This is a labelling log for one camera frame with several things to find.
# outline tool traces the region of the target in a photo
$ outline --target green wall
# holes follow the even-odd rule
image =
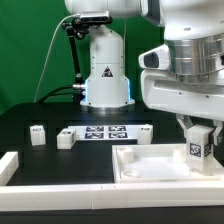
[[[0,114],[13,105],[33,102],[48,47],[58,23],[67,16],[64,0],[0,1]],[[124,34],[124,20],[115,19],[110,27]],[[131,94],[141,100],[139,54],[162,43],[162,30],[141,17],[127,20],[126,75]],[[83,76],[89,75],[88,37],[77,41]],[[55,40],[39,98],[74,81],[67,35],[60,30]],[[58,97],[54,101],[71,101]]]

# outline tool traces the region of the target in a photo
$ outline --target printed label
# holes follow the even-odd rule
[[[190,154],[193,156],[201,157],[201,146],[190,143]]]
[[[141,128],[141,131],[150,131],[151,128]]]
[[[125,126],[110,126],[109,131],[126,131]]]
[[[212,146],[211,144],[208,144],[205,146],[205,157],[210,155],[212,153]]]
[[[128,134],[126,132],[109,133],[109,138],[128,138]]]
[[[104,131],[104,127],[100,127],[100,126],[95,126],[95,127],[87,127],[86,128],[86,132],[103,132]]]
[[[74,135],[74,133],[72,134],[72,143],[74,143],[74,141],[75,141],[75,135]]]
[[[102,139],[104,137],[103,133],[86,133],[85,139]]]
[[[109,67],[107,67],[102,75],[102,77],[113,77],[113,74]]]
[[[41,128],[35,128],[33,131],[41,131]]]
[[[62,134],[63,135],[70,135],[71,134],[71,131],[63,131]]]

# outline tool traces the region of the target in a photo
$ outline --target black cable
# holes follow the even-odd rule
[[[72,95],[73,96],[74,93],[54,93],[48,96],[48,98],[52,97],[52,96],[65,96],[65,95]]]
[[[77,48],[74,40],[74,36],[69,36],[69,43],[71,46],[71,51],[72,51],[72,60],[73,60],[73,67],[75,74],[80,74],[80,66],[79,66],[79,59],[78,59],[78,53],[77,53]]]
[[[41,99],[39,99],[37,101],[37,103],[44,103],[44,101],[51,97],[52,95],[54,95],[55,93],[59,92],[59,91],[62,91],[62,90],[65,90],[65,89],[72,89],[73,87],[72,86],[62,86],[62,87],[59,87],[55,90],[52,90],[50,93],[48,93],[47,95],[45,95],[44,97],[42,97]]]

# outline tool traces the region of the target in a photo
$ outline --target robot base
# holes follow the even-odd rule
[[[126,105],[121,107],[94,107],[88,105],[85,101],[80,103],[81,110],[85,112],[98,113],[98,114],[116,114],[135,110],[135,101],[130,100]]]

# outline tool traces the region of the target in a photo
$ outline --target white block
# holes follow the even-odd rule
[[[19,167],[17,152],[7,152],[0,160],[0,186],[5,186]]]
[[[75,129],[64,128],[57,136],[58,149],[71,149],[76,141]]]
[[[139,145],[149,145],[153,138],[153,126],[146,124],[142,125],[137,133]]]
[[[213,128],[195,125],[187,130],[187,165],[190,169],[207,172],[213,164],[213,145],[209,134]]]
[[[45,131],[42,125],[31,126],[30,137],[33,146],[46,144]]]
[[[185,163],[186,162],[186,147],[177,146],[173,149],[173,162]]]

